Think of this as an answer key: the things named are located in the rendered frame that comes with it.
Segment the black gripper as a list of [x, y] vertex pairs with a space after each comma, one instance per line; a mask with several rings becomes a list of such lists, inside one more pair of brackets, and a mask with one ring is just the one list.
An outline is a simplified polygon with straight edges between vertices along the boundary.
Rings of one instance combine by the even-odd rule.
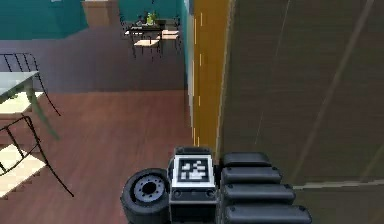
[[168, 224], [167, 171], [147, 168], [136, 172], [125, 183], [120, 201], [128, 224]]

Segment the pale green table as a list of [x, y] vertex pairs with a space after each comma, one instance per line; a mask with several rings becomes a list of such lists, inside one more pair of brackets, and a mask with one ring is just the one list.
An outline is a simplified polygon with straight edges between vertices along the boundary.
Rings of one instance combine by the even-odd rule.
[[40, 78], [39, 71], [0, 72], [0, 104], [20, 92], [25, 92], [28, 101], [31, 103], [38, 118], [45, 125], [47, 132], [51, 134], [55, 140], [59, 140], [60, 137], [58, 133], [52, 127], [36, 97], [36, 91], [33, 87], [35, 77]]

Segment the dark dining table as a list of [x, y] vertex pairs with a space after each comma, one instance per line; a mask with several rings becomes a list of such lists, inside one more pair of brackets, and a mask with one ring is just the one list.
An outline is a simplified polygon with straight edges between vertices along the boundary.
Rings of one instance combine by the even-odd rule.
[[132, 28], [132, 31], [134, 31], [134, 30], [141, 31], [142, 35], [140, 37], [144, 37], [145, 39], [147, 39], [149, 37], [152, 37], [153, 39], [158, 39], [158, 36], [161, 34], [161, 31], [167, 30], [167, 29], [165, 29], [162, 25], [158, 25], [158, 24], [154, 24], [151, 26], [149, 26], [147, 24], [142, 24], [140, 27]]

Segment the dark brown room door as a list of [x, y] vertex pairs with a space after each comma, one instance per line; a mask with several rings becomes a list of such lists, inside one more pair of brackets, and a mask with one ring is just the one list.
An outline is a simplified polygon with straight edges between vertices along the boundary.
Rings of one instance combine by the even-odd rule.
[[384, 224], [384, 0], [231, 0], [217, 149], [262, 152], [314, 224]]

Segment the brown wooden cabinet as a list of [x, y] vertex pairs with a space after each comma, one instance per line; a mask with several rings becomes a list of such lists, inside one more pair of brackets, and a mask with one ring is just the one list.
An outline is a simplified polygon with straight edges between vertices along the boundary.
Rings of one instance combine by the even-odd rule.
[[83, 0], [81, 2], [89, 27], [106, 27], [119, 23], [118, 0]]

